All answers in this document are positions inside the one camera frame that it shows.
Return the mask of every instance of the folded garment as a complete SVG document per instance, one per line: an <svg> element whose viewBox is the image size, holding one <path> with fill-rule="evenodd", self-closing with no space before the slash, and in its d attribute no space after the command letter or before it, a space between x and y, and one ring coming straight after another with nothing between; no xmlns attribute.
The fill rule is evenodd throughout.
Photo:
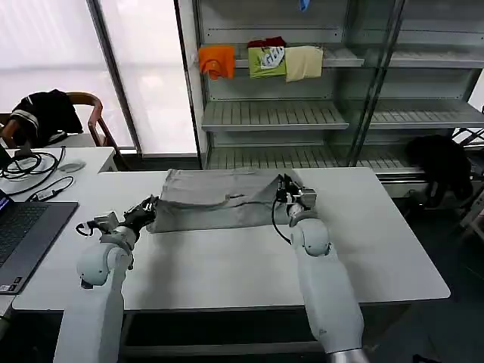
<svg viewBox="0 0 484 363"><path fill-rule="evenodd" d="M286 74L284 47L249 48L250 78L283 76Z"/></svg>
<svg viewBox="0 0 484 363"><path fill-rule="evenodd" d="M270 225L279 174L288 174L303 185L291 169L169 170L157 204L156 220L148 231ZM289 223L285 205L276 205L275 222Z"/></svg>
<svg viewBox="0 0 484 363"><path fill-rule="evenodd" d="M301 11L308 10L309 2L311 2L311 0L299 0L299 9L301 9Z"/></svg>
<svg viewBox="0 0 484 363"><path fill-rule="evenodd" d="M211 79L234 78L235 50L229 45L214 45L198 51L200 72L208 73Z"/></svg>
<svg viewBox="0 0 484 363"><path fill-rule="evenodd" d="M286 82L321 77L323 50L305 45L286 48Z"/></svg>
<svg viewBox="0 0 484 363"><path fill-rule="evenodd" d="M285 47L286 42L282 37L267 38L264 40L253 40L247 44L248 48L264 48L264 47Z"/></svg>

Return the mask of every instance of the laptop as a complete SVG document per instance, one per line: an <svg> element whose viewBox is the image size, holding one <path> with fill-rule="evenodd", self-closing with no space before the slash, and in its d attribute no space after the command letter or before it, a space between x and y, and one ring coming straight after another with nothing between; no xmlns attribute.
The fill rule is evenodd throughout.
<svg viewBox="0 0 484 363"><path fill-rule="evenodd" d="M21 291L77 206L18 203L0 190L0 294Z"/></svg>

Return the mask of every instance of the orange cloth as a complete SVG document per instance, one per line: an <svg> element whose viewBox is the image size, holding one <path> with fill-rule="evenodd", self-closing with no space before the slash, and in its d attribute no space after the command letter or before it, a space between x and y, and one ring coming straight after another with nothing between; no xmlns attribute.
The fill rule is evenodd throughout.
<svg viewBox="0 0 484 363"><path fill-rule="evenodd" d="M214 45L198 51L200 72L209 74L211 79L234 78L235 50L228 45Z"/></svg>

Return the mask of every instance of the laptop keyboard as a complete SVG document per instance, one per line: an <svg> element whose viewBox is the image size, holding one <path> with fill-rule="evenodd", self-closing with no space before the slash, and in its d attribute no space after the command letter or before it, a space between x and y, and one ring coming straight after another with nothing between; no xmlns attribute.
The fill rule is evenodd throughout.
<svg viewBox="0 0 484 363"><path fill-rule="evenodd" d="M17 204L0 217L0 266L14 252L48 206Z"/></svg>

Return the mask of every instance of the green t-shirt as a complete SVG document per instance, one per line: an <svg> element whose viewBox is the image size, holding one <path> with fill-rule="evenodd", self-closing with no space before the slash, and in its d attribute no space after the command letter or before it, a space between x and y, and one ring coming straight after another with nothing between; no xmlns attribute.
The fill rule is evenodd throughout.
<svg viewBox="0 0 484 363"><path fill-rule="evenodd" d="M284 47L249 48L250 78L285 76Z"/></svg>

